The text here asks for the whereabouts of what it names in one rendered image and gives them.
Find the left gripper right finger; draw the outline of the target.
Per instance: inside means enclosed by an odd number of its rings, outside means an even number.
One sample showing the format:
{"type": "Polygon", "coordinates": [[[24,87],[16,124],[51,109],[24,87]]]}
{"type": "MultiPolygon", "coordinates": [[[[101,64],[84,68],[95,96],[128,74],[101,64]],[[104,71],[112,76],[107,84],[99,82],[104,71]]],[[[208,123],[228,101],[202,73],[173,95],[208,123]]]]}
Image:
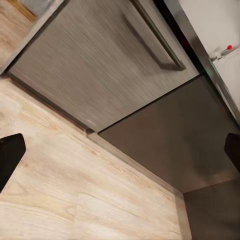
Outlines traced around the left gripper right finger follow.
{"type": "Polygon", "coordinates": [[[228,133],[224,151],[240,173],[240,135],[235,133],[228,133]]]}

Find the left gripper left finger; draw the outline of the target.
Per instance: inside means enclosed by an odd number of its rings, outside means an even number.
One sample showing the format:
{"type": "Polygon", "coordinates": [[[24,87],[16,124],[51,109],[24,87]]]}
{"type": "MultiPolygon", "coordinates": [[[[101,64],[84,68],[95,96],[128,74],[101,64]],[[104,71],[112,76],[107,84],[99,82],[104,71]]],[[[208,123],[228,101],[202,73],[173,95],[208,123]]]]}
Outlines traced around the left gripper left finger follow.
{"type": "Polygon", "coordinates": [[[21,133],[0,138],[0,193],[26,152],[21,133]]]}

